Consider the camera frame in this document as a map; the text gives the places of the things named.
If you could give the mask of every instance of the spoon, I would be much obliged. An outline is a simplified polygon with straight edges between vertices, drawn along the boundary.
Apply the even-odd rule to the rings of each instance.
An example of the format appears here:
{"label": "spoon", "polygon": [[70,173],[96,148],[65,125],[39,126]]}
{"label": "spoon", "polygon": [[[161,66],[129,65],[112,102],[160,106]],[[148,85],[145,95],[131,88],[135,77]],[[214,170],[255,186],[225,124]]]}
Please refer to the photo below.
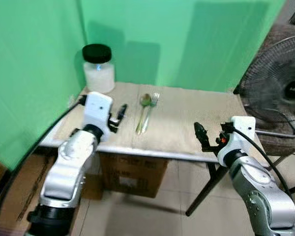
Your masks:
{"label": "spoon", "polygon": [[147,106],[149,106],[151,104],[151,96],[148,93],[142,95],[140,97],[140,104],[142,106],[142,110],[141,110],[140,121],[139,121],[139,124],[138,124],[137,129],[136,129],[136,133],[138,135],[140,135],[141,132],[142,132],[144,109],[145,109],[145,107],[147,107]]}

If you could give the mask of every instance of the chair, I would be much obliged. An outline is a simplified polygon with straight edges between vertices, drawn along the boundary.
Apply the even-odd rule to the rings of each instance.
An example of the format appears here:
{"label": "chair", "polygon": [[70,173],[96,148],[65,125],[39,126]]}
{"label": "chair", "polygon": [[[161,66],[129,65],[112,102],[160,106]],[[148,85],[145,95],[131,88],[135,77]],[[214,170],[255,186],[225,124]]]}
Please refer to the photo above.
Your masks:
{"label": "chair", "polygon": [[[271,47],[275,43],[294,36],[295,35],[295,26],[292,25],[274,25],[270,30],[269,34],[267,35],[264,43],[262,44],[260,50],[258,51],[257,55],[262,53],[265,49]],[[243,105],[246,109],[246,112],[252,116],[254,116],[254,111],[249,108],[247,98],[245,97],[245,79],[246,75],[243,76],[240,84],[235,89],[234,93],[239,93]],[[288,123],[280,123],[275,126],[262,126],[261,120],[257,120],[256,129],[262,131],[269,131],[275,133],[285,133],[285,134],[293,134],[295,130],[293,127]],[[274,137],[269,135],[261,135],[258,134],[258,138],[266,152],[267,155],[270,156],[279,156],[274,162],[274,165],[278,165],[281,163],[286,157],[290,156],[295,152],[295,138],[281,138],[281,137]]]}

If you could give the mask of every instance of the electric fan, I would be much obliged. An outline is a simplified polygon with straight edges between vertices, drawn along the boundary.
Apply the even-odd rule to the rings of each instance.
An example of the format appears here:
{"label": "electric fan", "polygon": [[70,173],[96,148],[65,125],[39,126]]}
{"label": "electric fan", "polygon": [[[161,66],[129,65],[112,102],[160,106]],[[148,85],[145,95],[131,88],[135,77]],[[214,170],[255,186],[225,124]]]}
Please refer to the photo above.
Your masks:
{"label": "electric fan", "polygon": [[[257,134],[295,138],[295,36],[259,54],[240,85],[246,111],[257,120]],[[265,131],[288,122],[293,134]]]}

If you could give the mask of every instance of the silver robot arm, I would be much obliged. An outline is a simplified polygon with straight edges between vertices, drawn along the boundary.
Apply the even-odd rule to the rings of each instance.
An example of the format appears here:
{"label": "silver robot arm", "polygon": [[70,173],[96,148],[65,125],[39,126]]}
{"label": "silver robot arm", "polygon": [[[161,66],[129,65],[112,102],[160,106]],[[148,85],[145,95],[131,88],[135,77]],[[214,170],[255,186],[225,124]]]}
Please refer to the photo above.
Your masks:
{"label": "silver robot arm", "polygon": [[48,172],[39,204],[28,215],[31,226],[26,236],[66,236],[79,204],[85,180],[85,163],[100,142],[116,132],[123,118],[123,105],[117,119],[111,119],[112,98],[100,93],[88,94],[84,110],[83,129],[77,130],[58,148],[58,158]]}
{"label": "silver robot arm", "polygon": [[[231,124],[250,139],[254,139],[253,117],[232,117]],[[217,139],[219,146],[211,147],[204,128],[195,123],[195,130],[203,151],[213,151],[219,163],[229,168],[234,189],[246,204],[255,235],[295,236],[295,205],[278,188],[272,174],[247,154],[250,143],[238,133],[222,132],[220,139]]]}

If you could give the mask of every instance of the green backdrop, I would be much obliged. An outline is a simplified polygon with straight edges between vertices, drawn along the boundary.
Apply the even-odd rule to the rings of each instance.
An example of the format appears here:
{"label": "green backdrop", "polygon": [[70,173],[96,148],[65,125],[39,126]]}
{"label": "green backdrop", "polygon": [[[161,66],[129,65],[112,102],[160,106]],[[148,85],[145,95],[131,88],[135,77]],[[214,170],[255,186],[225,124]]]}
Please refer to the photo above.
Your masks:
{"label": "green backdrop", "polygon": [[284,0],[0,0],[0,161],[13,169],[85,86],[81,48],[116,80],[227,91]]}
{"label": "green backdrop", "polygon": [[13,169],[85,86],[75,0],[0,0],[0,161]]}
{"label": "green backdrop", "polygon": [[83,0],[88,43],[113,48],[118,81],[227,91],[284,0]]}

